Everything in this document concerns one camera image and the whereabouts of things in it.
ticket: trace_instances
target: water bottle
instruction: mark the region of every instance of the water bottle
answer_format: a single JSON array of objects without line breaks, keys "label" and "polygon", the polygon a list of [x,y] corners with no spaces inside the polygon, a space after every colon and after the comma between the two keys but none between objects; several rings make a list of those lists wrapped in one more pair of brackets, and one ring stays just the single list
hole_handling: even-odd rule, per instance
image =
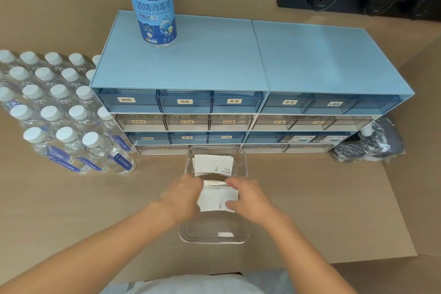
[{"label": "water bottle", "polygon": [[70,62],[65,61],[57,52],[47,53],[45,59],[52,65],[52,69],[57,74],[61,74],[65,68],[71,68],[73,66]]},{"label": "water bottle", "polygon": [[37,85],[27,85],[25,88],[23,88],[23,96],[32,101],[39,109],[46,106],[57,105],[55,100],[47,96]]},{"label": "water bottle", "polygon": [[9,50],[0,50],[0,70],[8,73],[15,66],[23,66],[23,63]]},{"label": "water bottle", "polygon": [[118,124],[116,124],[112,115],[106,110],[105,107],[98,109],[98,116],[101,118],[101,126],[106,131],[106,133],[112,137],[112,139],[125,151],[128,153],[136,152],[136,149],[131,145],[130,141],[124,135],[124,133],[119,129]]},{"label": "water bottle", "polygon": [[0,102],[2,107],[8,112],[10,112],[12,108],[18,105],[27,105],[30,107],[34,106],[34,104],[30,100],[20,96],[7,87],[0,87]]},{"label": "water bottle", "polygon": [[20,83],[22,86],[26,85],[41,85],[45,86],[40,79],[34,76],[33,73],[29,72],[23,66],[15,66],[9,70],[9,75],[11,78],[15,79],[16,82]]},{"label": "water bottle", "polygon": [[173,0],[132,0],[142,39],[152,46],[165,47],[176,40]]},{"label": "water bottle", "polygon": [[32,143],[35,152],[73,172],[84,174],[92,169],[90,166],[85,165],[75,157],[61,150],[61,146],[58,146],[59,141],[50,140],[47,132],[41,128],[33,127],[26,130],[23,134],[23,138]]},{"label": "water bottle", "polygon": [[20,55],[20,59],[27,64],[32,74],[35,73],[37,68],[48,66],[48,63],[46,61],[41,61],[40,58],[35,54],[35,52],[32,51],[23,52]]},{"label": "water bottle", "polygon": [[6,74],[3,73],[3,71],[0,71],[0,86],[7,87],[15,92],[19,92],[23,88],[22,84],[20,84],[14,78],[8,77]]},{"label": "water bottle", "polygon": [[92,82],[92,79],[93,79],[93,77],[95,76],[95,72],[96,72],[96,70],[93,68],[93,69],[91,69],[91,70],[88,70],[88,71],[85,73],[85,77],[87,78],[87,80],[89,80],[89,83]]},{"label": "water bottle", "polygon": [[61,75],[64,80],[66,80],[67,85],[69,85],[74,91],[77,90],[78,87],[87,85],[87,80],[82,75],[79,75],[74,68],[64,69]]},{"label": "water bottle", "polygon": [[83,132],[104,132],[104,130],[98,124],[98,121],[94,118],[90,111],[84,108],[84,106],[73,106],[71,109],[69,109],[69,115],[74,119],[74,126],[78,130]]},{"label": "water bottle", "polygon": [[95,64],[95,66],[98,66],[101,60],[101,55],[95,55],[92,57],[92,62]]},{"label": "water bottle", "polygon": [[89,154],[87,147],[80,140],[78,133],[71,127],[63,127],[58,130],[57,139],[64,143],[63,150],[75,156],[80,162],[101,173],[110,171],[110,168],[106,166],[106,164]]},{"label": "water bottle", "polygon": [[40,111],[40,115],[46,121],[49,121],[49,136],[51,138],[56,137],[56,133],[59,129],[72,125],[72,120],[55,106],[44,107]]},{"label": "water bottle", "polygon": [[80,75],[85,75],[88,70],[93,69],[93,65],[86,61],[80,53],[72,53],[69,56],[69,60],[74,64],[74,68],[78,71]]},{"label": "water bottle", "polygon": [[69,111],[69,109],[79,103],[75,94],[73,94],[65,85],[55,85],[51,87],[51,94],[64,111]]},{"label": "water bottle", "polygon": [[80,103],[92,112],[96,112],[103,106],[89,86],[79,87],[76,95],[80,99]]},{"label": "water bottle", "polygon": [[19,124],[24,129],[33,127],[39,127],[45,131],[49,129],[48,123],[40,118],[38,112],[26,105],[15,106],[9,113],[19,120]]},{"label": "water bottle", "polygon": [[55,75],[50,68],[38,68],[35,71],[36,77],[44,83],[47,88],[55,85],[64,85],[64,81],[58,75]]},{"label": "water bottle", "polygon": [[120,175],[128,175],[135,169],[136,163],[127,152],[114,144],[108,137],[88,132],[82,142],[89,148],[90,153],[101,159],[108,167]]}]

